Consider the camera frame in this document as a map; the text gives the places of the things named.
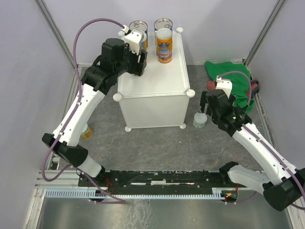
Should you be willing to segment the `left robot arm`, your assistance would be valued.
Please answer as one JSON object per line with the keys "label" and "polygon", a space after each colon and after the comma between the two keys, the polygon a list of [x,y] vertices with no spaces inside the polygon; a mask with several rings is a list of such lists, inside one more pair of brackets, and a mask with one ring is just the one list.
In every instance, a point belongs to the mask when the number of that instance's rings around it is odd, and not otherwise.
{"label": "left robot arm", "polygon": [[105,182],[104,167],[89,156],[88,150],[79,145],[91,114],[104,99],[110,88],[117,84],[124,73],[141,76],[146,67],[147,51],[136,38],[109,38],[102,44],[102,53],[81,79],[81,89],[66,116],[53,133],[45,133],[43,143],[50,152],[89,175],[95,186]]}

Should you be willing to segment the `yellow short can white lid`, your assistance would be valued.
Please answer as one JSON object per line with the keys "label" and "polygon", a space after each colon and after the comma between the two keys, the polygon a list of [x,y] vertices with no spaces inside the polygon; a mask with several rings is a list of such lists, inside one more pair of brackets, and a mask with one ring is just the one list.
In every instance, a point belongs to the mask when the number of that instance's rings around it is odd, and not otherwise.
{"label": "yellow short can white lid", "polygon": [[92,128],[88,126],[88,124],[85,124],[82,133],[80,135],[81,139],[89,139],[92,136]]}

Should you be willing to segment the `tall orange can white lid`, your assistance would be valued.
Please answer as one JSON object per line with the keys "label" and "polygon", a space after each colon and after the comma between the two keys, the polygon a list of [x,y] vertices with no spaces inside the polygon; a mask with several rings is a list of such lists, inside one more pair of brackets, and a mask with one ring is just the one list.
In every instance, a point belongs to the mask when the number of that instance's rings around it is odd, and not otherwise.
{"label": "tall orange can white lid", "polygon": [[172,60],[173,39],[172,31],[160,28],[156,32],[156,54],[159,62],[169,63]]}

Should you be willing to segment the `short green can clear lid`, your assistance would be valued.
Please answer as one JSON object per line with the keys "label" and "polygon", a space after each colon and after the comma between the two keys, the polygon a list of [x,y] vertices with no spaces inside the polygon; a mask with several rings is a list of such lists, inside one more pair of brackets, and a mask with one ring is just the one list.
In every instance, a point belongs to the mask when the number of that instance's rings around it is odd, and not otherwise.
{"label": "short green can clear lid", "polygon": [[197,112],[193,117],[193,126],[195,128],[203,128],[207,122],[207,115],[205,113]]}

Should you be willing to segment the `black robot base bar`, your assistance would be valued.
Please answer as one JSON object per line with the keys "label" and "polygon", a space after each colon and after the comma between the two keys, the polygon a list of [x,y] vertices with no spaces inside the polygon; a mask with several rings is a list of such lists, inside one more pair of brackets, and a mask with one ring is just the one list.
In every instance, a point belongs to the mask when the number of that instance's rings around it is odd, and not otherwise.
{"label": "black robot base bar", "polygon": [[235,190],[237,185],[220,172],[200,171],[119,171],[110,170],[93,178],[115,195],[212,194],[213,188]]}

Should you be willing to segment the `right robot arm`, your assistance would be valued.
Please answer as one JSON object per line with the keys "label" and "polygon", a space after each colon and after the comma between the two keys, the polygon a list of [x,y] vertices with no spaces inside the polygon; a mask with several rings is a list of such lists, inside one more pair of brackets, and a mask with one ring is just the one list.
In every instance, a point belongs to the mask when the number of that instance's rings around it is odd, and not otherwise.
{"label": "right robot arm", "polygon": [[207,110],[212,122],[240,143],[262,167],[263,173],[246,169],[236,162],[226,163],[219,182],[229,187],[241,184],[264,196],[278,211],[293,206],[305,197],[305,170],[298,169],[281,156],[259,133],[245,113],[245,108],[233,105],[234,97],[221,89],[202,91],[200,107]]}

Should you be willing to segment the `tall blue can white lid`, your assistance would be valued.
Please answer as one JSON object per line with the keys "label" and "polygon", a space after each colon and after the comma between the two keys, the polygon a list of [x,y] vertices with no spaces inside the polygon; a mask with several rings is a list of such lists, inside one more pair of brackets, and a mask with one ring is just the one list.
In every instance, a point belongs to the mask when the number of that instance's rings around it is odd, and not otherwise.
{"label": "tall blue can white lid", "polygon": [[147,33],[144,32],[144,31],[140,31],[141,32],[141,35],[142,35],[142,39],[141,39],[141,42],[140,42],[140,49],[141,50],[147,50]]}

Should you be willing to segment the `blue soup can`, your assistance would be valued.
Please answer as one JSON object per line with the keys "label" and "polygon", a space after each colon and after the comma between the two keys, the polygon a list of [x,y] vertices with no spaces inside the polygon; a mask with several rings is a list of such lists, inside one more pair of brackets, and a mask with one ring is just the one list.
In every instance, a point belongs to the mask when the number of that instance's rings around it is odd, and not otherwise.
{"label": "blue soup can", "polygon": [[160,18],[154,22],[154,30],[157,32],[161,28],[173,30],[173,22],[168,18]]}
{"label": "blue soup can", "polygon": [[139,31],[144,31],[147,33],[147,37],[148,37],[148,25],[146,22],[144,21],[132,21],[129,25],[130,30],[136,29]]}

